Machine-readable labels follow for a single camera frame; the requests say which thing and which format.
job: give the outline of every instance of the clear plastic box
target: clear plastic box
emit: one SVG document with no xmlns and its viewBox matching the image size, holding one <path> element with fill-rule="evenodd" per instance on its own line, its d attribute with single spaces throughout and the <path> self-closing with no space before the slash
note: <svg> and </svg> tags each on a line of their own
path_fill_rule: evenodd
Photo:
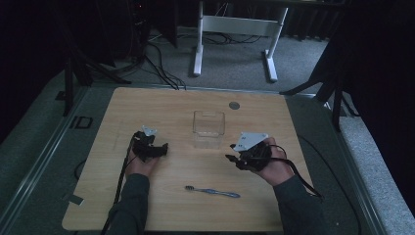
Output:
<svg viewBox="0 0 415 235">
<path fill-rule="evenodd" d="M 225 133 L 225 114 L 217 111 L 195 111 L 193 133 L 195 148 L 218 149 Z"/>
</svg>

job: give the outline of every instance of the hand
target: hand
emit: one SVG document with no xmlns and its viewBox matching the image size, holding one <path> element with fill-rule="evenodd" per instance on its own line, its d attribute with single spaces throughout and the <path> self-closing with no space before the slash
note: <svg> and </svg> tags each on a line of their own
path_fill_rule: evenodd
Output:
<svg viewBox="0 0 415 235">
<path fill-rule="evenodd" d="M 273 137 L 267 138 L 263 142 L 267 145 L 276 145 Z M 271 158 L 287 158 L 284 152 L 280 151 L 276 146 L 270 146 L 270 148 L 272 152 Z M 281 184 L 294 175 L 287 164 L 279 161 L 270 161 L 263 170 L 254 173 L 265 179 L 271 186 Z"/>
<path fill-rule="evenodd" d="M 125 177 L 128 177 L 128 175 L 133 173 L 139 173 L 149 177 L 153 171 L 153 168 L 159 162 L 159 159 L 160 158 L 152 158 L 143 163 L 138 156 L 136 157 L 134 152 L 130 150 L 128 154 L 128 162 L 131 163 L 125 169 Z"/>
</svg>

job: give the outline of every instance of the dark sleeve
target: dark sleeve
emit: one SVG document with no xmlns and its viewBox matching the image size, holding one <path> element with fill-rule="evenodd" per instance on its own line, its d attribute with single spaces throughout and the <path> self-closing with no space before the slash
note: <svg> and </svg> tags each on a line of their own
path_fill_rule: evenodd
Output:
<svg viewBox="0 0 415 235">
<path fill-rule="evenodd" d="M 274 186 L 284 234 L 328 234 L 320 201 L 307 194 L 295 175 Z"/>
<path fill-rule="evenodd" d="M 142 174 L 128 176 L 121 192 L 121 201 L 110 212 L 107 234 L 143 234 L 146 226 L 150 181 Z"/>
</svg>

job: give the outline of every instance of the wooden table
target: wooden table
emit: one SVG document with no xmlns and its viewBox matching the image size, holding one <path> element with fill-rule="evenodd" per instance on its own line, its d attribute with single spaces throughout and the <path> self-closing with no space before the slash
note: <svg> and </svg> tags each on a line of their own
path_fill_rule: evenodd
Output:
<svg viewBox="0 0 415 235">
<path fill-rule="evenodd" d="M 239 110 L 229 108 L 238 102 Z M 219 149 L 193 146 L 194 111 L 225 113 Z M 153 172 L 146 230 L 282 230 L 272 187 L 257 175 L 235 168 L 226 154 L 241 131 L 266 132 L 285 148 L 301 175 L 310 177 L 285 98 L 274 94 L 118 88 L 108 106 L 63 220 L 67 230 L 101 230 L 113 205 L 117 178 L 132 134 L 145 124 L 156 128 L 155 146 L 169 144 Z M 240 194 L 239 199 L 189 192 L 185 185 Z"/>
</svg>

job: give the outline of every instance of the white desk frame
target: white desk frame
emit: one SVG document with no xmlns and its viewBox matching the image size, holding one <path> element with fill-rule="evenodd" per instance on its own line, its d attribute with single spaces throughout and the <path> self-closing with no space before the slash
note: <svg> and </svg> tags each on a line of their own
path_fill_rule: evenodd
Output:
<svg viewBox="0 0 415 235">
<path fill-rule="evenodd" d="M 204 53 L 204 45 L 202 44 L 204 31 L 224 32 L 234 34 L 248 34 L 256 36 L 272 37 L 269 50 L 265 50 L 265 60 L 268 65 L 269 77 L 272 81 L 277 81 L 277 72 L 274 66 L 275 47 L 284 25 L 288 8 L 283 9 L 283 13 L 279 16 L 278 21 L 263 21 L 253 19 L 227 18 L 217 16 L 204 16 L 204 2 L 199 4 L 199 23 L 198 23 L 198 46 L 196 49 L 194 75 L 201 75 L 202 56 Z"/>
</svg>

